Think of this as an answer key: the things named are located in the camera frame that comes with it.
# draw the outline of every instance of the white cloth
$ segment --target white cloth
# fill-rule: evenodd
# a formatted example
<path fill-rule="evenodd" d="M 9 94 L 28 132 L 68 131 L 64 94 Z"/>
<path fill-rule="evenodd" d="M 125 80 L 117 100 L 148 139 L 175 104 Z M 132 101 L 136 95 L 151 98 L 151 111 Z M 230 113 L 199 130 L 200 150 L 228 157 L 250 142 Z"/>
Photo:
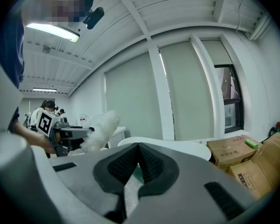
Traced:
<path fill-rule="evenodd" d="M 33 111 L 31 115 L 30 125 L 36 126 L 38 119 L 40 119 L 40 114 L 43 111 L 43 108 L 39 107 Z"/>

